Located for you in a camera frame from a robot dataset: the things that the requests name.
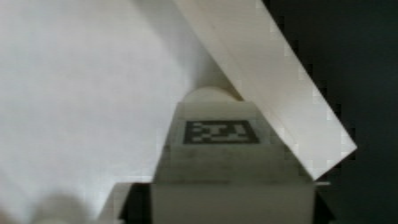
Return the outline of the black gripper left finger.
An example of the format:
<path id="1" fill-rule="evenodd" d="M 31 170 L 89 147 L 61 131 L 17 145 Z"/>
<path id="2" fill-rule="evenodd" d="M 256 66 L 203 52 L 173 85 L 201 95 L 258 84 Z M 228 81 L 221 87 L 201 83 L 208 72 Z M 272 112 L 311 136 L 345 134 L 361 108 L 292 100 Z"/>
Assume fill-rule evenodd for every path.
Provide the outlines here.
<path id="1" fill-rule="evenodd" d="M 98 224 L 153 224 L 150 183 L 125 182 L 114 185 Z"/>

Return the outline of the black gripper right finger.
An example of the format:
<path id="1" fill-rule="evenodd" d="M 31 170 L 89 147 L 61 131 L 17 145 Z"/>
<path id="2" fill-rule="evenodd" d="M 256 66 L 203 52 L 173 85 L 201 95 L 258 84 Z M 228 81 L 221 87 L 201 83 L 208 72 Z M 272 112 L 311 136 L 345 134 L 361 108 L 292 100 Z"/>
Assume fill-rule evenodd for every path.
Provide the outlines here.
<path id="1" fill-rule="evenodd" d="M 336 215 L 322 197 L 322 191 L 331 186 L 327 181 L 319 181 L 315 191 L 315 212 L 313 212 L 313 224 L 336 224 Z"/>

